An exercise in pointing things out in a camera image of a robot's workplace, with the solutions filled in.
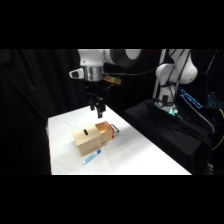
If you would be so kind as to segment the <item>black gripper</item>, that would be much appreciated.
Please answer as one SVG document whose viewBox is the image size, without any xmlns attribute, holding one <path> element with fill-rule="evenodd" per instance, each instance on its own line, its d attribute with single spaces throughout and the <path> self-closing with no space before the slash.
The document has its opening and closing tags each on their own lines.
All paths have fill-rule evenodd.
<svg viewBox="0 0 224 224">
<path fill-rule="evenodd" d="M 90 110 L 94 111 L 97 108 L 98 118 L 102 118 L 103 112 L 105 111 L 102 82 L 86 82 L 85 88 Z"/>
</svg>

